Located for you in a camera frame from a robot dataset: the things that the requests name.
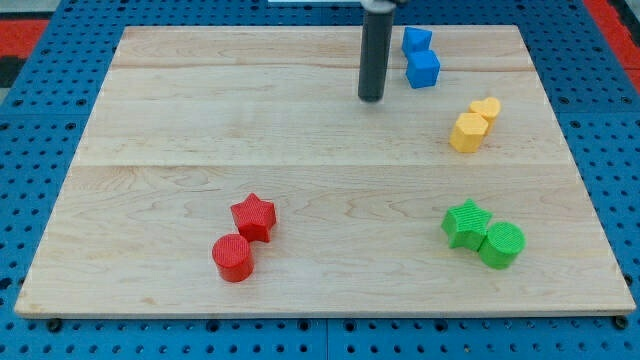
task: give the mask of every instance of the wood grain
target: wood grain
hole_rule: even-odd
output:
[[[492,317],[635,304],[511,26],[432,27],[435,88],[357,100],[359,28],[128,28],[16,311],[25,317]],[[491,36],[494,42],[483,41]],[[447,143],[472,100],[503,112],[476,154]],[[274,201],[256,268],[221,280],[229,206]],[[447,247],[474,198],[528,245],[507,270]]]

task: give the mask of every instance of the red cylinder block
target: red cylinder block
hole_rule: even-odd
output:
[[[249,241],[240,234],[227,234],[213,245],[213,261],[220,277],[229,282],[239,282],[253,272],[253,256]]]

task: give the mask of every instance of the yellow block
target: yellow block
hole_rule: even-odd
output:
[[[489,123],[478,113],[460,114],[451,131],[449,143],[461,153],[476,152],[482,144]]]
[[[489,127],[487,128],[485,135],[489,135],[498,114],[500,114],[501,108],[500,100],[494,97],[488,97],[484,100],[472,101],[469,105],[469,112],[478,113],[487,120]]]

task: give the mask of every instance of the star-shaped block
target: star-shaped block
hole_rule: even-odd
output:
[[[441,225],[449,236],[449,247],[478,251],[487,236],[487,224],[492,216],[471,199],[463,205],[449,208]]]
[[[269,231],[276,223],[276,209],[273,203],[262,201],[251,193],[241,203],[231,206],[233,221],[240,235],[249,242],[269,242]]]

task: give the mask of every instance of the red surface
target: red surface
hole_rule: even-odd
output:
[[[28,58],[47,24],[49,20],[0,20],[0,57]]]
[[[609,46],[616,54],[618,61],[633,82],[636,91],[640,92],[640,48],[631,40],[629,30],[622,22],[618,12],[607,0],[584,0],[591,16],[607,39]]]
[[[231,206],[238,231],[249,241],[270,241],[269,231],[276,223],[273,203],[262,201],[251,193],[245,201]]]
[[[216,241],[211,250],[220,277],[239,282],[253,272],[253,256],[249,242],[242,235],[228,234]]]

